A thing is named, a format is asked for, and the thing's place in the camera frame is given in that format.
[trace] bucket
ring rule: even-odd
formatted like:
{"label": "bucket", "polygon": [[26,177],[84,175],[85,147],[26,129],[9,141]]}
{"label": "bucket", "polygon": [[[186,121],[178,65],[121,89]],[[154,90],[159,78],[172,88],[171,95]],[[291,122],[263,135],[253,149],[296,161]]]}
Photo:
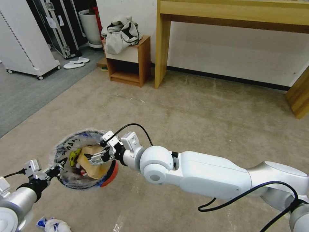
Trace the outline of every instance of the bucket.
{"label": "bucket", "polygon": [[85,148],[94,147],[96,150],[103,150],[103,148],[99,147],[99,142],[105,133],[105,131],[95,129],[82,130],[65,137],[54,147],[50,154],[50,165],[59,163],[64,158],[67,158],[63,170],[58,177],[61,184],[70,189],[94,189],[106,186],[116,177],[118,172],[116,160],[108,161],[101,165],[100,168],[103,168],[104,175],[96,179],[85,174],[85,170],[83,170],[83,167],[79,167],[77,162],[80,156],[83,155]]}

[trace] white flower pot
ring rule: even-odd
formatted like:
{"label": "white flower pot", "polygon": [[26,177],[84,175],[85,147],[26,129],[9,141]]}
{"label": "white flower pot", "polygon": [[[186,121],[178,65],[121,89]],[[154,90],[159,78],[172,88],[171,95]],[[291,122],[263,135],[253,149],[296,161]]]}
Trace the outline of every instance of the white flower pot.
{"label": "white flower pot", "polygon": [[87,14],[89,10],[79,11],[81,24],[83,25],[88,44],[90,47],[100,48],[102,47],[100,32],[97,24],[97,18],[93,14]]}

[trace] paper sticker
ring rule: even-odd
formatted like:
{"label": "paper sticker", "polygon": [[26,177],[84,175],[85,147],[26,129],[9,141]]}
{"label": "paper sticker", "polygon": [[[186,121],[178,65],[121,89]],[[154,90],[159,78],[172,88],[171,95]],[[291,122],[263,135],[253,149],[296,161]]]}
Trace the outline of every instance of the paper sticker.
{"label": "paper sticker", "polygon": [[46,20],[51,28],[57,28],[56,22],[51,17],[46,16]]}
{"label": "paper sticker", "polygon": [[59,18],[59,25],[60,25],[60,26],[64,26],[64,22],[63,22],[63,20],[62,20],[61,15],[58,15],[58,18]]}

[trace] brown paper bag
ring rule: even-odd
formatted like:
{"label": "brown paper bag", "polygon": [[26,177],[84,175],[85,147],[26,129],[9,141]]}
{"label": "brown paper bag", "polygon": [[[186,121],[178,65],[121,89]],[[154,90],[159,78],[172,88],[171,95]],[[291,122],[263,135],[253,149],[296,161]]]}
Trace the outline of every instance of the brown paper bag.
{"label": "brown paper bag", "polygon": [[80,155],[78,156],[77,162],[85,169],[88,176],[93,179],[101,179],[109,170],[110,163],[104,163],[101,165],[91,165],[84,154],[94,155],[95,153],[101,152],[103,148],[101,146],[84,146],[81,149]]}

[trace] slipper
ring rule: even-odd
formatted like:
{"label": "slipper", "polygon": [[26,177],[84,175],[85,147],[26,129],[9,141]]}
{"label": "slipper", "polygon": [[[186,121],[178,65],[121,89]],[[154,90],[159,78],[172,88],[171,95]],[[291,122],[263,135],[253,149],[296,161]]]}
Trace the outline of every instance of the slipper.
{"label": "slipper", "polygon": [[83,66],[85,66],[84,63],[81,63],[81,64],[74,64],[74,63],[72,63],[72,62],[69,62],[69,63],[65,64],[63,67],[64,67],[65,69],[73,69],[73,68],[79,68],[79,67],[83,67]]}
{"label": "slipper", "polygon": [[84,57],[79,57],[78,60],[76,61],[70,61],[71,63],[74,63],[74,64],[80,64],[80,63],[87,63],[89,62],[90,59],[88,58],[84,58]]}

